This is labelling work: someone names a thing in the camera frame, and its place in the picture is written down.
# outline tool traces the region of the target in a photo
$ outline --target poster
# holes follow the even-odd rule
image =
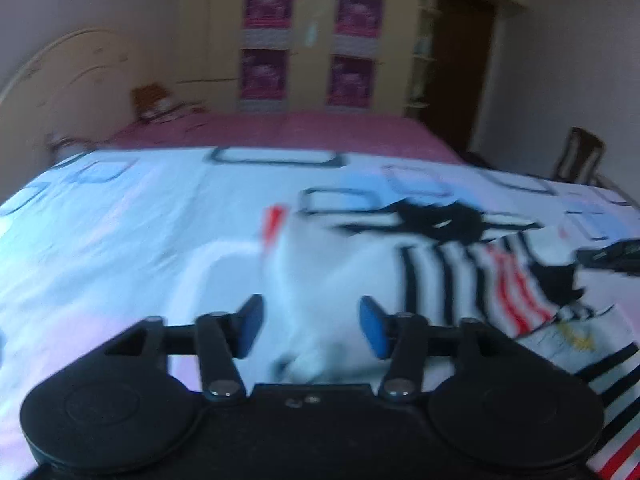
[[[334,52],[374,59],[382,31],[385,0],[338,0]]]
[[[293,0],[244,0],[246,48],[289,48]]]
[[[287,50],[243,50],[240,110],[284,111],[287,97]]]
[[[374,77],[372,60],[334,56],[327,105],[333,110],[366,110],[373,93]]]

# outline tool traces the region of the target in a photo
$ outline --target white blanket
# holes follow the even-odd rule
[[[264,283],[265,209],[362,210],[407,197],[556,224],[574,248],[640,236],[639,213],[610,192],[470,167],[244,148],[68,161],[0,206],[0,478],[33,466],[18,426],[29,389],[143,317],[187,324],[265,294],[265,325],[238,367],[248,389],[270,380],[289,342]],[[638,280],[611,275],[598,294],[640,320],[639,292]],[[193,360],[172,371],[198,388]]]

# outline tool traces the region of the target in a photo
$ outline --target black rectangle pattern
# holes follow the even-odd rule
[[[596,377],[600,377],[602,374],[607,373],[627,359],[633,357],[638,350],[638,345],[631,343],[628,346],[625,346],[622,350],[618,350],[614,354],[605,357],[597,363],[584,367],[575,375],[584,382],[590,383]]]

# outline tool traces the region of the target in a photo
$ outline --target black object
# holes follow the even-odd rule
[[[338,170],[345,167],[348,162],[342,153],[331,152],[331,158],[322,162],[309,162],[308,160],[296,160],[295,158],[274,158],[273,160],[251,158],[228,158],[227,151],[231,147],[214,148],[206,160],[212,160],[216,164],[252,164],[254,166],[290,166],[293,168],[316,168],[318,170]]]
[[[529,272],[535,277],[545,297],[553,304],[565,306],[574,304],[584,296],[585,289],[574,288],[576,263],[567,266],[544,266],[533,262]]]
[[[388,316],[371,298],[361,325],[391,358],[369,385],[258,384],[234,366],[257,335],[262,299],[193,326],[144,320],[36,386],[20,412],[40,466],[32,479],[594,478],[598,396],[474,320],[430,326]],[[166,374],[168,354],[197,354],[203,393]],[[456,374],[421,392],[430,356]]]
[[[622,240],[603,249],[579,250],[577,259],[588,269],[609,269],[640,276],[640,239]]]
[[[463,245],[470,245],[479,242],[484,232],[489,229],[524,231],[542,227],[537,222],[530,222],[529,224],[491,222],[488,221],[487,217],[490,218],[496,213],[485,213],[463,202],[453,202],[447,205],[419,205],[410,200],[402,199],[379,209],[361,211],[334,210],[330,212],[310,210],[307,204],[309,192],[316,192],[316,189],[303,192],[300,212],[308,215],[324,214],[329,218],[331,215],[354,215],[360,217],[359,221],[336,224],[334,226],[350,234],[361,232],[373,232],[382,235],[409,234],[424,236],[439,242],[455,240]],[[355,194],[354,190],[335,189],[335,192]],[[379,222],[367,222],[367,219],[384,218],[385,216],[391,222],[388,225],[380,224]]]
[[[551,180],[591,184],[606,149],[605,143],[591,132],[583,128],[571,128]]]

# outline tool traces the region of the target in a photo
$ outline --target headboard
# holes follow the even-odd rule
[[[134,120],[131,89],[152,79],[144,51],[103,28],[36,54],[0,92],[0,203],[47,167],[47,134],[107,139]]]

